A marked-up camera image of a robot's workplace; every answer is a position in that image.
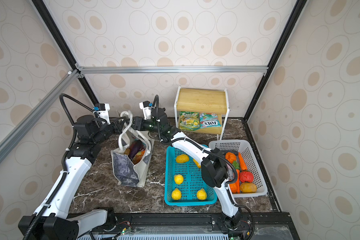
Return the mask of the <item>cream canvas grocery bag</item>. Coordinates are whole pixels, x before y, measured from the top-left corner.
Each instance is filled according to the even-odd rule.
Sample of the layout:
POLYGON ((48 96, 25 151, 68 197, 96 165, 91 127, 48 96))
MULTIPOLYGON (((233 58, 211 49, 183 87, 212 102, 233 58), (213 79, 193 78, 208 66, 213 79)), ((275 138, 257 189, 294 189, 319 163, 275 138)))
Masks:
POLYGON ((119 181, 119 185, 143 188, 146 184, 148 168, 154 148, 154 139, 149 137, 149 132, 147 131, 132 129, 132 124, 129 123, 133 119, 132 112, 123 111, 120 116, 126 117, 127 121, 124 124, 123 132, 118 138, 118 147, 111 151, 113 173, 119 181), (142 160, 134 165, 128 154, 130 152, 129 147, 136 140, 143 142, 144 146, 140 151, 145 150, 145 154, 142 160))

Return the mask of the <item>orange fruits candy bag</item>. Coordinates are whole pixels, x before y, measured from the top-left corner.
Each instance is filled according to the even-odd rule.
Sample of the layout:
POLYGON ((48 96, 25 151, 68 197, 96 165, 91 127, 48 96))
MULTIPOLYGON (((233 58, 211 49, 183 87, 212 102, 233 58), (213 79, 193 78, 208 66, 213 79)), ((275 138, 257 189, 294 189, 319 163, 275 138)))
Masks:
POLYGON ((135 156, 133 157, 132 159, 132 162, 134 165, 138 164, 142 158, 144 157, 144 154, 145 154, 145 150, 142 150, 142 151, 139 151, 135 154, 135 156))

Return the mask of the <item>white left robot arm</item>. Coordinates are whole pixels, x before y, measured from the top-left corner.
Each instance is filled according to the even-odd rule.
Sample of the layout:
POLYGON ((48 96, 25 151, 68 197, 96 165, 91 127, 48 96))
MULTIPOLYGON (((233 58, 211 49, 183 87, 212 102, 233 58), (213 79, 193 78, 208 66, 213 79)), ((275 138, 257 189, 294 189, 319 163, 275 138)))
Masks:
POLYGON ((86 106, 60 94, 60 103, 73 127, 73 137, 62 160, 62 171, 47 197, 18 228, 25 240, 75 240, 92 229, 114 222, 110 208, 99 208, 69 218, 69 209, 84 176, 97 159, 101 144, 120 135, 126 118, 109 117, 109 104, 86 106))

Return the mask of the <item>dark purple eggplant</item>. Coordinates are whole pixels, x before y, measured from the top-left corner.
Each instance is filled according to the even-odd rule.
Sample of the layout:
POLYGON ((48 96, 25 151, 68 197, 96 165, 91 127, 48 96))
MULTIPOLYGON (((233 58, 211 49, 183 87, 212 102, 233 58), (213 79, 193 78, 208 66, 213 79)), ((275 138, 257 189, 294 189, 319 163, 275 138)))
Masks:
POLYGON ((144 146, 143 142, 141 140, 134 141, 131 146, 129 147, 130 152, 128 154, 128 157, 130 159, 133 159, 135 155, 141 150, 141 148, 144 146))

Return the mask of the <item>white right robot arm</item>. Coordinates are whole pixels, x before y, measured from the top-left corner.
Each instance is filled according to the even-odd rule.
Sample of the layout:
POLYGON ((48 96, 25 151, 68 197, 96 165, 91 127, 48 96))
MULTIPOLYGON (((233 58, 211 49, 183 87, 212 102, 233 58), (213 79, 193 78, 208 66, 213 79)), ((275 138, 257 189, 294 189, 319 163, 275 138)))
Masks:
POLYGON ((235 230, 243 222, 242 206, 234 200, 230 184, 238 180, 238 174, 233 179, 229 173, 234 171, 234 166, 225 159, 223 152, 217 148, 209 149, 188 138, 179 129, 171 126, 167 118, 162 120, 142 117, 132 119, 132 128, 136 131, 157 132, 161 143, 167 145, 166 160, 166 185, 165 201, 170 206, 201 206, 202 200, 197 200, 197 187, 207 187, 207 192, 213 194, 214 200, 219 200, 222 208, 223 221, 226 228, 235 230), (177 184, 170 180, 170 174, 184 173, 186 165, 176 163, 175 153, 184 152, 186 157, 193 159, 200 166, 186 172, 185 183, 180 184, 182 196, 175 200, 172 192, 177 184))

